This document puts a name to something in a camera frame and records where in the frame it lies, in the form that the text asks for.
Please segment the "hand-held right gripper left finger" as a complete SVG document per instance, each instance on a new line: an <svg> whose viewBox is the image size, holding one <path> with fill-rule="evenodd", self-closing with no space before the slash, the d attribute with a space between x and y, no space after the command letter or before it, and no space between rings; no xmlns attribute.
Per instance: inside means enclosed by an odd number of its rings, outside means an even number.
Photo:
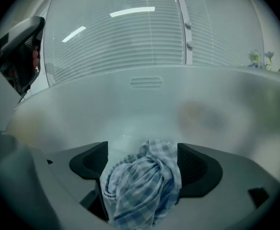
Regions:
<svg viewBox="0 0 280 230"><path fill-rule="evenodd" d="M107 141L49 153L47 162L81 206L101 220L109 221L101 189L101 175L108 163Z"/></svg>

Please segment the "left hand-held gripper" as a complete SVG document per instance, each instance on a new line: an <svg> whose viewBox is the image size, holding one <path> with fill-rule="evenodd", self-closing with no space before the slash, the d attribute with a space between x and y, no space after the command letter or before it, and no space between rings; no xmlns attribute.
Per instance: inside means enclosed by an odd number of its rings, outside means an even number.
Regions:
<svg viewBox="0 0 280 230"><path fill-rule="evenodd" d="M45 19L33 16L0 38L0 131L4 131L18 104L40 74L40 48ZM39 72L33 69L34 46L39 47Z"/></svg>

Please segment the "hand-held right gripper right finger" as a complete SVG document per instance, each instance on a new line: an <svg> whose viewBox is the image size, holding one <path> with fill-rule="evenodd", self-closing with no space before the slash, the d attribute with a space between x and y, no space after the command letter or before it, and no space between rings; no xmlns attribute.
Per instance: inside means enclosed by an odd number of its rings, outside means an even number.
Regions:
<svg viewBox="0 0 280 230"><path fill-rule="evenodd" d="M181 211L254 211L273 200L280 183L251 159L179 143Z"/></svg>

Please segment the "blue checked clothes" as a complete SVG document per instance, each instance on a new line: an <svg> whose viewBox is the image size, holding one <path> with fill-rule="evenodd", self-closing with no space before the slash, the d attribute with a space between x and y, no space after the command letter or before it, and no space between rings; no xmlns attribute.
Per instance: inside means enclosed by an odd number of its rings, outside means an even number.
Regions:
<svg viewBox="0 0 280 230"><path fill-rule="evenodd" d="M177 145L156 139L112 167L102 194L117 230L151 230L177 204L181 188Z"/></svg>

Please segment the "clear plastic tray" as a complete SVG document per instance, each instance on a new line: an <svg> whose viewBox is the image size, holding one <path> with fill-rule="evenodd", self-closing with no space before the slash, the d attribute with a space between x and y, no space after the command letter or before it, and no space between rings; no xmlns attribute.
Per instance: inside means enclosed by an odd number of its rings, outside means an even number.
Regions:
<svg viewBox="0 0 280 230"><path fill-rule="evenodd" d="M247 157L280 182L280 73L161 66L89 75L21 102L6 132L42 151L107 141L116 162L149 139Z"/></svg>

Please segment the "person's left hand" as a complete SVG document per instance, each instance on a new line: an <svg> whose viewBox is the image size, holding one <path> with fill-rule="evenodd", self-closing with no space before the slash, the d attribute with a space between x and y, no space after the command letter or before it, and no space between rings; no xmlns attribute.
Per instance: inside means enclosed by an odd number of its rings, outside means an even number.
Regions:
<svg viewBox="0 0 280 230"><path fill-rule="evenodd" d="M33 69L35 72L39 72L38 69L38 64L39 64L39 47L38 46L34 46L34 50L33 50Z"/></svg>

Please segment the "window blinds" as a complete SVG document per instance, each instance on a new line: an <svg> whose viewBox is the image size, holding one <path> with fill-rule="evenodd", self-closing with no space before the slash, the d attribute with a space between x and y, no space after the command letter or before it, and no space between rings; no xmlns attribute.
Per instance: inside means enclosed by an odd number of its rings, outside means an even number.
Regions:
<svg viewBox="0 0 280 230"><path fill-rule="evenodd" d="M185 0L193 65L246 66L264 60L251 0ZM51 0L44 31L50 86L86 75L183 65L185 31L177 0Z"/></svg>

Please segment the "white window frame post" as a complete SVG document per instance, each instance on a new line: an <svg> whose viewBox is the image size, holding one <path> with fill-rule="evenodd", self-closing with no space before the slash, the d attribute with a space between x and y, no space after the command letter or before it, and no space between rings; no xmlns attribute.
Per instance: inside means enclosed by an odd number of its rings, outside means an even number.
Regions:
<svg viewBox="0 0 280 230"><path fill-rule="evenodd" d="M192 31L191 31L191 21L188 15L187 5L185 0L177 0L180 6L181 15L182 15L182 21L185 31L185 59L186 59L186 65L192 65L193 64L193 49L194 49L194 43L192 38Z"/></svg>

